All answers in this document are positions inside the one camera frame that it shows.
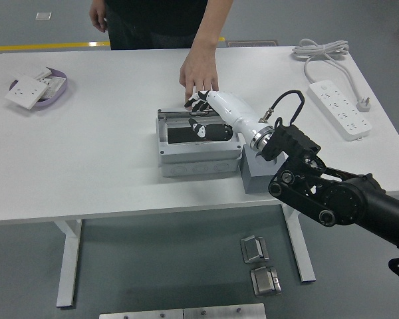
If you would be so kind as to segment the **person's left hand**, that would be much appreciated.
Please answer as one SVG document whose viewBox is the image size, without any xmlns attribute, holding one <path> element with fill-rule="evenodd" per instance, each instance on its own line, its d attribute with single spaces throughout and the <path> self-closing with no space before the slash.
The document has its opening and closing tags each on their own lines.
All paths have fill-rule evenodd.
<svg viewBox="0 0 399 319">
<path fill-rule="evenodd" d="M 186 102 L 195 92 L 219 90 L 215 49 L 191 48 L 180 68 L 179 83 Z"/>
</svg>

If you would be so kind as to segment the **person's right hand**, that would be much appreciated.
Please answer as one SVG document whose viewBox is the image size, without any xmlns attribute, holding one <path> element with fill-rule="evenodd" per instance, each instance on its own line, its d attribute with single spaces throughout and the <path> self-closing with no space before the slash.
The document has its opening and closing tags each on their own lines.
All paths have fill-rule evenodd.
<svg viewBox="0 0 399 319">
<path fill-rule="evenodd" d="M 106 3 L 103 0 L 94 0 L 90 4 L 89 17 L 92 25 L 101 33 L 107 31 Z"/>
</svg>

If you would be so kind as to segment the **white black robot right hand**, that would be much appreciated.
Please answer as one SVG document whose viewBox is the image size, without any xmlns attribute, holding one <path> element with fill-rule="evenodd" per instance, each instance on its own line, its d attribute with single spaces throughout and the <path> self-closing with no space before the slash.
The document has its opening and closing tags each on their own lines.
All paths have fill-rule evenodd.
<svg viewBox="0 0 399 319">
<path fill-rule="evenodd" d="M 192 112 L 203 112 L 208 108 L 216 111 L 234 132 L 243 135 L 256 152 L 264 149 L 274 132 L 252 107 L 232 93 L 199 91 L 188 99 L 184 107 Z"/>
</svg>

